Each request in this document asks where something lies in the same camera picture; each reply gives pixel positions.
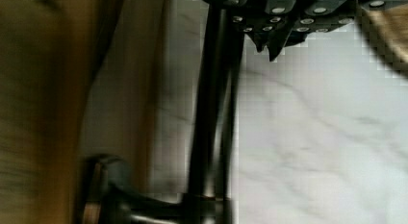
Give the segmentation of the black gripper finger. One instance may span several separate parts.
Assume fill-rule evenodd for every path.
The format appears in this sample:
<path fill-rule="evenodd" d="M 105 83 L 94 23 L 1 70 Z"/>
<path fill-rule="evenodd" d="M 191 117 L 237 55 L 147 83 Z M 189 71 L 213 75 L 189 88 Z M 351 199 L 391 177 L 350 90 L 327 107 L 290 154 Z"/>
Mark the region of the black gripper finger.
<path fill-rule="evenodd" d="M 306 10 L 308 0 L 224 0 L 229 13 L 232 37 L 229 44 L 240 48 L 243 36 L 249 36 L 256 50 L 268 50 L 273 61 L 293 34 L 294 24 Z"/>
<path fill-rule="evenodd" d="M 407 0 L 308 0 L 296 16 L 288 45 L 304 42 L 312 33 L 332 32 L 351 23 L 359 10 L 385 11 L 407 4 Z"/>

